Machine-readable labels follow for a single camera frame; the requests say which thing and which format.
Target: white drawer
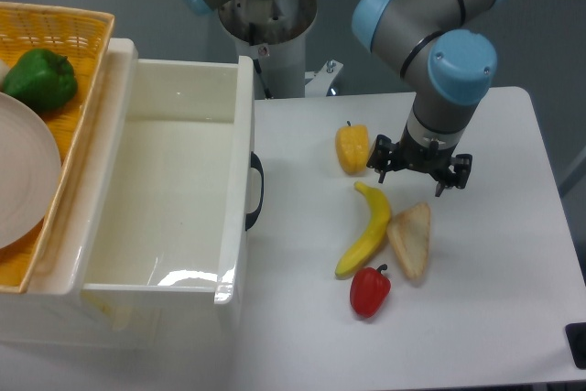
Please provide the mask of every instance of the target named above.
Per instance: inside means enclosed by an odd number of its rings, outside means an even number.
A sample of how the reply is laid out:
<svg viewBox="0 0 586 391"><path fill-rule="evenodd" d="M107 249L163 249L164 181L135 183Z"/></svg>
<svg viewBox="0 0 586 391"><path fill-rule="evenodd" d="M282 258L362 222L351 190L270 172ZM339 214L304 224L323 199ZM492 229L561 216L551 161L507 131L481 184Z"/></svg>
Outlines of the white drawer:
<svg viewBox="0 0 586 391"><path fill-rule="evenodd" d="M247 213L251 165L260 168L252 153L253 63L137 60L130 40L113 44L125 54L127 74L116 78L110 66L103 80L118 82L110 89L120 96L103 88L78 188L65 196L29 292L0 304L10 303L13 321L19 304L67 304L106 331L150 331L161 313L192 316L180 321L201 335L231 331L242 300L245 229L258 214ZM71 314L61 321L71 325ZM26 326L0 331L0 340L8 333L31 339ZM83 324L75 327L79 334ZM51 342L61 330L28 335Z"/></svg>

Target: gray wall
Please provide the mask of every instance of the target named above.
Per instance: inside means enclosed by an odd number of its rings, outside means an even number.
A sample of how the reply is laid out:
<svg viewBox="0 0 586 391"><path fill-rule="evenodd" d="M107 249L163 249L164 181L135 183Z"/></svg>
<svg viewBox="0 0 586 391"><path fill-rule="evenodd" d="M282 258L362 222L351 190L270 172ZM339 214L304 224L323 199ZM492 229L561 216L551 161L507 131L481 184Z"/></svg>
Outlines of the gray wall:
<svg viewBox="0 0 586 391"><path fill-rule="evenodd" d="M196 17L180 0L5 0L76 6L116 15L114 35L131 38L142 58L233 62L233 46L216 16ZM345 65L345 94L402 92L408 88L371 58L350 30L359 0L318 0L319 14L308 36L307 68L334 58ZM476 18L499 54L496 86L516 85L532 96L551 165L558 178L586 145L584 54L586 0L508 0ZM570 229L586 261L586 182L564 200Z"/></svg>

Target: white table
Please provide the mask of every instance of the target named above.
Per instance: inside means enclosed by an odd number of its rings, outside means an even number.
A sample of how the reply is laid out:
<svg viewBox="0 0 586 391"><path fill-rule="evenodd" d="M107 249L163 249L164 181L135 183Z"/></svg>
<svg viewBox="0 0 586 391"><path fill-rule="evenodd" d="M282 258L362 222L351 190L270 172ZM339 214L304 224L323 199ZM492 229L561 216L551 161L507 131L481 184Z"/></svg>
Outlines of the white table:
<svg viewBox="0 0 586 391"><path fill-rule="evenodd" d="M426 279L405 281L357 320L333 268L368 212L337 165L351 120L400 136L413 95L256 103L265 207L249 233L249 270L233 364L219 347L125 351L0 345L0 389L377 390L586 379L563 327L586 320L586 289L537 122L519 89L490 91L458 152L474 155L465 190L433 197L429 176L389 174L396 212L432 208ZM370 171L361 177L375 185Z"/></svg>

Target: black object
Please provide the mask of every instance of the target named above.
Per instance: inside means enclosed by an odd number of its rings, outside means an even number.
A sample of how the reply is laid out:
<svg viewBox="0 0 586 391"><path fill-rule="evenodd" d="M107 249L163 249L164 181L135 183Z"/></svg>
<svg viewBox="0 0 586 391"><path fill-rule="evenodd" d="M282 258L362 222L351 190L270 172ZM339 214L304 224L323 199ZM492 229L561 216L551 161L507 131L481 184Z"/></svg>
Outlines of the black object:
<svg viewBox="0 0 586 391"><path fill-rule="evenodd" d="M436 197L439 197L446 188L466 188L470 177L472 155L452 157L454 149L455 147L440 150L436 140L432 140L429 147L424 148L416 143L407 130L397 143L384 135L378 135L366 166L379 173L378 183L383 183L388 171L407 168L429 174L438 182Z"/></svg>
<svg viewBox="0 0 586 391"><path fill-rule="evenodd" d="M260 159L254 151L250 152L250 168L254 168L260 173L260 201L254 211L246 214L246 220L244 223L244 229L246 231L252 228L255 225L256 220L258 220L258 216L263 209L263 199L265 198L265 172L263 171L263 164L260 163Z"/></svg>
<svg viewBox="0 0 586 391"><path fill-rule="evenodd" d="M586 370L586 322L568 324L566 336L574 363L581 370Z"/></svg>

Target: metal bracket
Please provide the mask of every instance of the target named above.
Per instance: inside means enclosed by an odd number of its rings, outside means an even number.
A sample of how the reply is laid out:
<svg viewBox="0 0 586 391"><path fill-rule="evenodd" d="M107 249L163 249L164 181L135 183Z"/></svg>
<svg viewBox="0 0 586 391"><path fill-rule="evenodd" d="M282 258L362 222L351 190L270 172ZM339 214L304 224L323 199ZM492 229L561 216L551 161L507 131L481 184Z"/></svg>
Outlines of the metal bracket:
<svg viewBox="0 0 586 391"><path fill-rule="evenodd" d="M336 60L328 60L317 72L305 72L305 97L316 98L338 94L334 82L344 65Z"/></svg>

